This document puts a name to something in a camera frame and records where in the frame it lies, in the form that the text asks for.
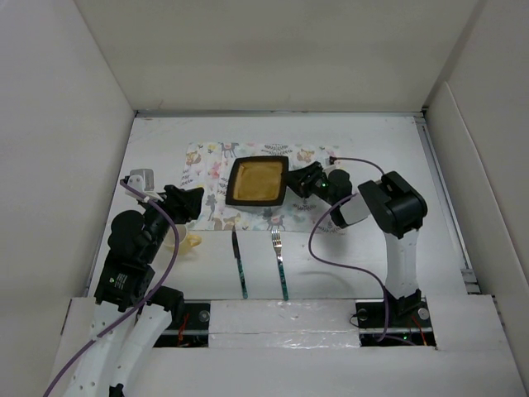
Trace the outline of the yellow mug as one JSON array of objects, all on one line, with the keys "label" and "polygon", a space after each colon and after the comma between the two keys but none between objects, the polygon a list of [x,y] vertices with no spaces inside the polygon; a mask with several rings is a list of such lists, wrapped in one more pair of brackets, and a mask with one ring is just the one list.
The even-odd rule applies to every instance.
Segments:
[{"label": "yellow mug", "polygon": [[200,236],[191,234],[187,227],[183,224],[177,224],[176,229],[179,240],[176,241],[174,232],[169,229],[166,237],[163,240],[163,245],[170,250],[173,250],[175,247],[177,247],[179,255],[186,255],[194,247],[200,245],[203,241]]}]

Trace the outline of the square black yellow plate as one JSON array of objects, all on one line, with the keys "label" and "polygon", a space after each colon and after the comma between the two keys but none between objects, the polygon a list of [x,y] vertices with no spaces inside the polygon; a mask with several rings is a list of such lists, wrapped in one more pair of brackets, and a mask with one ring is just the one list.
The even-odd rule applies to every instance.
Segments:
[{"label": "square black yellow plate", "polygon": [[284,202],[287,156],[266,155],[235,159],[226,188],[225,203],[232,207],[278,207]]}]

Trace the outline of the patterned cloth placemat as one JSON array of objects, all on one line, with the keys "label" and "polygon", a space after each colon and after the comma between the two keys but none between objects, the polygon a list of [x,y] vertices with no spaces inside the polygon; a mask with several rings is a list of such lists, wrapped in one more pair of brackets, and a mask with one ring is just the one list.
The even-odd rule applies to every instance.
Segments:
[{"label": "patterned cloth placemat", "polygon": [[180,187],[204,189],[202,210],[189,227],[196,231],[309,233],[327,204],[299,198],[282,183],[283,171],[318,161],[329,164],[337,146],[238,142],[194,142],[185,154]]}]

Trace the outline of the fork with green handle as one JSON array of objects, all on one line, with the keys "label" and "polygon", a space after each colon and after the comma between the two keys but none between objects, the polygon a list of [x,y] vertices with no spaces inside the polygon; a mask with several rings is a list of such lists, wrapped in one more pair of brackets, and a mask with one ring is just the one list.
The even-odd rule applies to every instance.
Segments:
[{"label": "fork with green handle", "polygon": [[283,253],[282,253],[283,244],[282,244],[282,239],[280,235],[280,230],[278,228],[273,228],[271,230],[271,241],[272,241],[274,252],[276,255],[276,261],[277,261],[277,266],[278,266],[278,271],[279,271],[279,278],[280,278],[280,283],[281,283],[283,299],[284,301],[288,301],[289,300],[288,286],[287,286],[286,276],[284,273],[284,259],[283,259]]}]

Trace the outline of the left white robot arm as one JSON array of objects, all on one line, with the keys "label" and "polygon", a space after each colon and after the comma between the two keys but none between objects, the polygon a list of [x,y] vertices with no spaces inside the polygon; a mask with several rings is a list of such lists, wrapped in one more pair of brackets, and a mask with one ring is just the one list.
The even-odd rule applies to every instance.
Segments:
[{"label": "left white robot arm", "polygon": [[183,321],[183,293],[154,283],[151,264],[167,235],[179,239],[178,227],[199,217],[204,190],[167,185],[153,194],[121,184],[144,210],[112,220],[89,340],[65,364],[76,367],[66,396],[128,396],[162,332]]}]

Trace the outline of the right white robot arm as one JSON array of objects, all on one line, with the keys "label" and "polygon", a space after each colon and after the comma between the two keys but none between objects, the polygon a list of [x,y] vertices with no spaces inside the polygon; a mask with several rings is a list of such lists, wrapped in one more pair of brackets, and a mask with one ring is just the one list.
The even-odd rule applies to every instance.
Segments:
[{"label": "right white robot arm", "polygon": [[344,170],[326,172],[314,162],[284,174],[286,185],[300,198],[313,195],[331,206],[330,216],[339,228],[372,217],[384,233],[387,275],[384,283],[388,301],[382,305],[384,320],[402,325],[421,301],[417,282],[417,239],[427,215],[425,199],[396,171],[368,180],[353,191]]}]

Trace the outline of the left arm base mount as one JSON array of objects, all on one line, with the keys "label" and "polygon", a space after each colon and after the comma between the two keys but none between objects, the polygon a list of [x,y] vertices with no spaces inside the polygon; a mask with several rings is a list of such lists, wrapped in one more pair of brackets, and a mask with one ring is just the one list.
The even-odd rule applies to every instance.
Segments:
[{"label": "left arm base mount", "polygon": [[208,347],[211,302],[186,300],[183,313],[158,337],[154,348]]}]

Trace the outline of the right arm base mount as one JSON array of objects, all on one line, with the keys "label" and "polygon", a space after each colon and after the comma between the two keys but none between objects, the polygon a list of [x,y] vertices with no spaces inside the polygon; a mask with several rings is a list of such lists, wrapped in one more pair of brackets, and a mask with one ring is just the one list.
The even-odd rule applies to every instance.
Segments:
[{"label": "right arm base mount", "polygon": [[362,347],[435,347],[436,339],[427,301],[422,292],[396,299],[355,302],[350,324],[357,327]]}]

